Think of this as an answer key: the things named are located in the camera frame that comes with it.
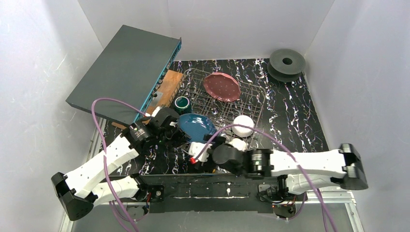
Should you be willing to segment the white flower shaped bowl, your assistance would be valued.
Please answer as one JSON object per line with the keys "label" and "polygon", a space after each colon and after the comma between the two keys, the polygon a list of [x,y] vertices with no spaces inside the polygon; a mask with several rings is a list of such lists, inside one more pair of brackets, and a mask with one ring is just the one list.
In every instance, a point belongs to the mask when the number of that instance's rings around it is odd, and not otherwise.
{"label": "white flower shaped bowl", "polygon": [[248,149],[248,144],[239,138],[233,138],[228,144],[239,151],[246,151]]}

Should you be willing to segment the dark green glossy mug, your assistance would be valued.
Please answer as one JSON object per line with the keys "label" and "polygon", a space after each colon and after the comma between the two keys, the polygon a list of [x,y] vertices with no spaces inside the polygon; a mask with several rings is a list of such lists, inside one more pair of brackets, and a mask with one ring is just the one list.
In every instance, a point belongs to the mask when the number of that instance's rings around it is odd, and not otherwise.
{"label": "dark green glossy mug", "polygon": [[179,115],[192,112],[191,102],[187,97],[180,96],[174,100],[174,109]]}

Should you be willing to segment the dark blue plate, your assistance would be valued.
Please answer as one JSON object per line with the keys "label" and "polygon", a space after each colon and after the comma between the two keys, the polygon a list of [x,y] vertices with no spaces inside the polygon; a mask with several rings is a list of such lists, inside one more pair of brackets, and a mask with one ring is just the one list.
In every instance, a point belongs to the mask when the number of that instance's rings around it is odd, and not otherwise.
{"label": "dark blue plate", "polygon": [[217,129],[206,116],[188,113],[179,117],[179,127],[190,137],[188,142],[205,143],[204,136],[213,135]]}

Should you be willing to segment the pink patterned bowl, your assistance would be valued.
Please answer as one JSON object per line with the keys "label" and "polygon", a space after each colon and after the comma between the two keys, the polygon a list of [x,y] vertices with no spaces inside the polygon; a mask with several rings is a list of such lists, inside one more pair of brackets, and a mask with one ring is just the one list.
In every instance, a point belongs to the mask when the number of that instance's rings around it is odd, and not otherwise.
{"label": "pink patterned bowl", "polygon": [[232,127],[232,131],[236,136],[241,138],[249,137],[253,134],[254,121],[246,115],[239,115],[233,120],[233,124],[239,125]]}

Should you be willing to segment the pink polka dot plate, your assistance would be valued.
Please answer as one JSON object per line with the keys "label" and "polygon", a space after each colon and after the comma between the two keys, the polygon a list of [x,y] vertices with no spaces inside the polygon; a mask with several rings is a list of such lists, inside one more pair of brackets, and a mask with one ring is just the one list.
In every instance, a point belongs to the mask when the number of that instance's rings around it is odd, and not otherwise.
{"label": "pink polka dot plate", "polygon": [[205,91],[221,102],[234,102],[240,98],[239,83],[226,73],[214,72],[204,78]]}

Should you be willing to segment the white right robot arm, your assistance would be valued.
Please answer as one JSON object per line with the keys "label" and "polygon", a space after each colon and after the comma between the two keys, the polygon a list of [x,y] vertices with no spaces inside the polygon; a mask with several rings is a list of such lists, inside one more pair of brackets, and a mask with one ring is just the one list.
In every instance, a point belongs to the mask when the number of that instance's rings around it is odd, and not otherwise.
{"label": "white right robot arm", "polygon": [[275,177],[275,187],[258,191],[261,201],[273,204],[283,204],[291,196],[330,186],[345,190],[368,189],[361,156],[349,143],[325,152],[288,154],[275,149],[250,149],[246,142],[234,138],[228,143],[192,143],[189,155],[193,164],[211,161],[237,176]]}

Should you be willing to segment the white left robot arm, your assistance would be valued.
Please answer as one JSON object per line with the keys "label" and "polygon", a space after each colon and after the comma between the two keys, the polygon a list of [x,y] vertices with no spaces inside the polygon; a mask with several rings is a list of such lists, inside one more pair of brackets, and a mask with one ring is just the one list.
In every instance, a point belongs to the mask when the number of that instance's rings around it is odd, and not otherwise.
{"label": "white left robot arm", "polygon": [[151,198],[157,190],[163,192],[159,186],[147,184],[139,174],[110,181],[106,176],[152,148],[177,148],[188,142],[190,136],[179,126],[179,119],[175,110],[161,108],[155,116],[145,116],[130,124],[105,150],[82,166],[66,174],[54,174],[51,181],[69,219],[79,220],[102,203]]}

